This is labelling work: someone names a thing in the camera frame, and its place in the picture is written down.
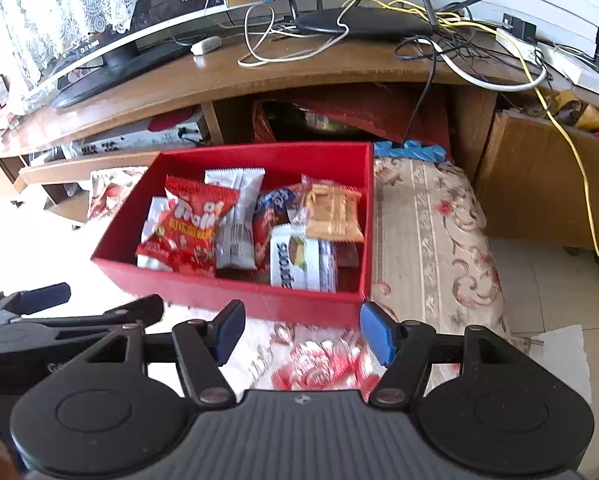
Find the white snack packet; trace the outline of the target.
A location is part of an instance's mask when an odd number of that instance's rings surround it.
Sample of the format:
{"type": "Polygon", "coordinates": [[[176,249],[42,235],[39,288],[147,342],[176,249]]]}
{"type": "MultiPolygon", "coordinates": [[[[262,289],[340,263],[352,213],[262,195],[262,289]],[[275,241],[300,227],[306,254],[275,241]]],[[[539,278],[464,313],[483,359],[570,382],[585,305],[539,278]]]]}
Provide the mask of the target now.
{"type": "Polygon", "coordinates": [[[216,238],[218,269],[255,270],[252,218],[264,181],[264,168],[230,168],[205,171],[205,183],[240,192],[237,203],[220,223],[216,238]]]}

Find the white sausage packet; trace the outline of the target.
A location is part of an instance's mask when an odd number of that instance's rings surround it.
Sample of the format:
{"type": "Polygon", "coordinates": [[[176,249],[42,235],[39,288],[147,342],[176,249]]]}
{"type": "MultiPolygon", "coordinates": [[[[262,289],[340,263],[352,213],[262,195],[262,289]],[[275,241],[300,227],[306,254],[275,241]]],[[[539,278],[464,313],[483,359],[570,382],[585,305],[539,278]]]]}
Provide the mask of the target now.
{"type": "MultiPolygon", "coordinates": [[[[158,223],[162,221],[162,218],[165,218],[167,216],[169,211],[168,203],[169,200],[167,200],[166,197],[152,198],[152,203],[150,203],[150,209],[148,210],[147,218],[143,224],[142,234],[140,237],[141,244],[143,244],[153,235],[155,229],[158,226],[158,223]]],[[[136,256],[136,265],[142,269],[150,269],[164,272],[172,271],[170,266],[166,266],[165,263],[162,263],[162,261],[144,255],[136,256]]]]}

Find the orange mooncake packet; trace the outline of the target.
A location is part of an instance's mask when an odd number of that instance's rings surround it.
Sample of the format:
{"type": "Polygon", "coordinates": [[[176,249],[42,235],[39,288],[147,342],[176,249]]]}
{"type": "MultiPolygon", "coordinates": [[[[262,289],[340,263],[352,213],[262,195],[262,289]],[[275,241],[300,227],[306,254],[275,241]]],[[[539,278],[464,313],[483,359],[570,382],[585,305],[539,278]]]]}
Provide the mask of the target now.
{"type": "Polygon", "coordinates": [[[357,188],[332,180],[301,177],[301,190],[287,213],[293,226],[303,226],[309,238],[337,243],[362,243],[357,188]]]}

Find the red Trolli gummy bag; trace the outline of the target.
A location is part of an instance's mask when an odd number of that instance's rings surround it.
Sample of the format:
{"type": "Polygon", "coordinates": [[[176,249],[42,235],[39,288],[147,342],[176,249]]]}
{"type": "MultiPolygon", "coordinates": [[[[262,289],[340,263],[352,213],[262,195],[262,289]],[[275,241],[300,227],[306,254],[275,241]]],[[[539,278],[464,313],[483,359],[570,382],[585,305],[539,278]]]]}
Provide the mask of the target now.
{"type": "Polygon", "coordinates": [[[165,192],[168,214],[136,248],[136,256],[162,261],[174,273],[212,278],[217,269],[219,226],[240,192],[173,176],[166,178],[165,192]]]}

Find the wooden TV stand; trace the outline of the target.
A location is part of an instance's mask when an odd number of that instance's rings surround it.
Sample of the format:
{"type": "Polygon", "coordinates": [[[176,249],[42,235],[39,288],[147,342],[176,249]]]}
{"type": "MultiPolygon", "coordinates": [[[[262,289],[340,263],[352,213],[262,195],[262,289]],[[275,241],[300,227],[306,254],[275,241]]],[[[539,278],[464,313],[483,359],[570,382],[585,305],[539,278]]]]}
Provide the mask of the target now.
{"type": "MultiPolygon", "coordinates": [[[[201,58],[185,55],[67,110],[45,107],[13,131],[0,135],[0,158],[41,152],[116,127],[174,110],[199,108],[210,144],[350,142],[350,136],[312,136],[278,130],[273,138],[255,129],[261,101],[313,104],[320,113],[354,118],[373,136],[400,142],[418,133],[450,142],[451,160],[475,183],[497,110],[497,93],[469,84],[443,61],[403,62],[389,44],[346,40],[309,60],[243,68],[245,48],[236,40],[201,58]]],[[[57,184],[86,179],[95,169],[142,166],[175,148],[116,151],[86,156],[24,172],[28,183],[57,184]]]]}

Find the white Kaprons wafer packet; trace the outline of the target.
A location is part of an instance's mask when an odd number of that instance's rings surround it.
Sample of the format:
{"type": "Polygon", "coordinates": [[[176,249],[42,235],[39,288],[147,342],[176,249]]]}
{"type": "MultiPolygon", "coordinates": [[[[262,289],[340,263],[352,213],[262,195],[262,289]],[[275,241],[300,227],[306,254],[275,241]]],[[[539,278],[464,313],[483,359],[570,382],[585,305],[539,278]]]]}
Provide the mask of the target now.
{"type": "Polygon", "coordinates": [[[271,231],[270,285],[290,290],[337,292],[334,243],[310,238],[305,226],[282,224],[271,231]]]}

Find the red biscuit packet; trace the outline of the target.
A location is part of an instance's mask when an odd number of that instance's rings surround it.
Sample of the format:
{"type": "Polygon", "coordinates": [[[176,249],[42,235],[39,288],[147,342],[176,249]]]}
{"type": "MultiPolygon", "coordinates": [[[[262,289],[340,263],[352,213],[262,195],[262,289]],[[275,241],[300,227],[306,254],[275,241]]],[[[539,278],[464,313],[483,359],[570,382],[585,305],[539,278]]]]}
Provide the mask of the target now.
{"type": "Polygon", "coordinates": [[[272,229],[288,222],[288,207],[295,203],[299,184],[282,186],[258,196],[252,217],[252,239],[254,240],[255,262],[258,270],[269,263],[269,243],[272,229]]]}

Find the white small adapter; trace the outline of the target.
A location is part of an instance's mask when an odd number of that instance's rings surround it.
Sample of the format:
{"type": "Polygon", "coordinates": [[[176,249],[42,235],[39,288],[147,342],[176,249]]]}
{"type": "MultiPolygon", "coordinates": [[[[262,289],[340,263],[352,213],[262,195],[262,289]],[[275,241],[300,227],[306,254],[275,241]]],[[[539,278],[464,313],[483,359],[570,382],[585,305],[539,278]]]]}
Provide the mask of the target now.
{"type": "Polygon", "coordinates": [[[219,36],[210,36],[192,44],[190,51],[194,56],[204,56],[222,47],[222,39],[219,36]]]}

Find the black monitor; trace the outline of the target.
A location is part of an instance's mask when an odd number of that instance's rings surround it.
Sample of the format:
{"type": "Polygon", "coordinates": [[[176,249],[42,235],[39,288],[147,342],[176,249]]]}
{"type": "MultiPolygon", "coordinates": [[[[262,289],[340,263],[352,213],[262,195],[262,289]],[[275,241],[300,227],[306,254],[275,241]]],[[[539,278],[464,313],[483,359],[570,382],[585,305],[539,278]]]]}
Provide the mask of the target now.
{"type": "Polygon", "coordinates": [[[51,0],[51,43],[34,87],[56,91],[52,105],[66,108],[185,55],[190,47],[167,39],[140,48],[139,41],[165,29],[270,0],[51,0]]]}

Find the black wifi router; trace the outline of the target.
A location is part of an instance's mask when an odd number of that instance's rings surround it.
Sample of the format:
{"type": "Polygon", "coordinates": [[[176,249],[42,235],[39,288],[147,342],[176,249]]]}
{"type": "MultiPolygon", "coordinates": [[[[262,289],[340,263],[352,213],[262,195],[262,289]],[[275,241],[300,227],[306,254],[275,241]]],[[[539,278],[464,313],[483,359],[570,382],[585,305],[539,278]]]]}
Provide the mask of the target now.
{"type": "Polygon", "coordinates": [[[290,6],[290,22],[298,32],[307,35],[331,36],[394,41],[412,36],[430,37],[441,26],[441,13],[468,9],[482,0],[452,2],[439,10],[433,8],[432,0],[422,0],[423,9],[401,0],[396,3],[380,3],[360,6],[361,0],[345,3],[340,9],[325,9],[317,0],[316,9],[299,12],[296,0],[287,0],[290,6]]]}

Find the silver media player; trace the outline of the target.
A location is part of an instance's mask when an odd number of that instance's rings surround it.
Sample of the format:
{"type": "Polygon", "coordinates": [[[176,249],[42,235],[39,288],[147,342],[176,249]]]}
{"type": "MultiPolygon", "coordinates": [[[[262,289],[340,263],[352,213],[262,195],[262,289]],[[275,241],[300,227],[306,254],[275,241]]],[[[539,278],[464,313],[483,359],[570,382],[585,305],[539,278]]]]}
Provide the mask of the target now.
{"type": "Polygon", "coordinates": [[[205,122],[201,124],[184,122],[160,131],[150,131],[147,129],[147,122],[138,122],[66,143],[62,145],[62,151],[66,159],[73,159],[136,148],[162,148],[180,144],[200,145],[208,139],[209,133],[205,122]]]}

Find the red cardboard box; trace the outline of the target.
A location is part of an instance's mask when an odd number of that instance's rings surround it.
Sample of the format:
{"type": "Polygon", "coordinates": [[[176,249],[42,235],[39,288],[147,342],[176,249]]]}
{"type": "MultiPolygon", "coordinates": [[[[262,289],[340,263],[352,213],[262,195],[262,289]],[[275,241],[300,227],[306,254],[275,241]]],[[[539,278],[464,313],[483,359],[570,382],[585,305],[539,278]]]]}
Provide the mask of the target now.
{"type": "Polygon", "coordinates": [[[132,295],[355,327],[370,293],[372,162],[350,142],[159,154],[92,259],[132,295]]]}

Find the blue foam mat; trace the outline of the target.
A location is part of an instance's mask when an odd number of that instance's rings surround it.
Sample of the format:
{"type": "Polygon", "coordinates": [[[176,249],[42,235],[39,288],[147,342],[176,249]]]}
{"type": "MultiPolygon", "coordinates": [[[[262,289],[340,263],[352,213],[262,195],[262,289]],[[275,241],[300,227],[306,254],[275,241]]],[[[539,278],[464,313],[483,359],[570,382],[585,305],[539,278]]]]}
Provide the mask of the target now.
{"type": "Polygon", "coordinates": [[[403,143],[380,141],[373,144],[375,157],[410,158],[442,164],[448,162],[447,152],[437,144],[424,145],[417,140],[406,140],[403,143]]]}

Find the brown cardboard box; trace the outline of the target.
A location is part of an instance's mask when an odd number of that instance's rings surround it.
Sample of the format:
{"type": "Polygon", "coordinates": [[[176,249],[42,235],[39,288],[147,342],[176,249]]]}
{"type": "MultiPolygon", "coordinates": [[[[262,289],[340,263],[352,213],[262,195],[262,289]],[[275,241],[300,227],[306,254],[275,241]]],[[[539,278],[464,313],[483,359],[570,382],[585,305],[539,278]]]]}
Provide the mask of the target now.
{"type": "Polygon", "coordinates": [[[599,138],[505,110],[473,184],[494,237],[599,246],[599,138]]]}

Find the white power strip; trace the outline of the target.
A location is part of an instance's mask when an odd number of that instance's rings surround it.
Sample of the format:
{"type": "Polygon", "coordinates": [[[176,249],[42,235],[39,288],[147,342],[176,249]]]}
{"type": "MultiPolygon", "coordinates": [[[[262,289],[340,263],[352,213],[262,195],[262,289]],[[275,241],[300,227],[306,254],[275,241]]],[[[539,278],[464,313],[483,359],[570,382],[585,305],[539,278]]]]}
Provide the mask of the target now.
{"type": "Polygon", "coordinates": [[[502,28],[496,29],[496,40],[512,55],[522,55],[526,62],[536,66],[547,64],[574,86],[599,94],[599,72],[575,55],[559,47],[530,44],[512,36],[502,28]]]}

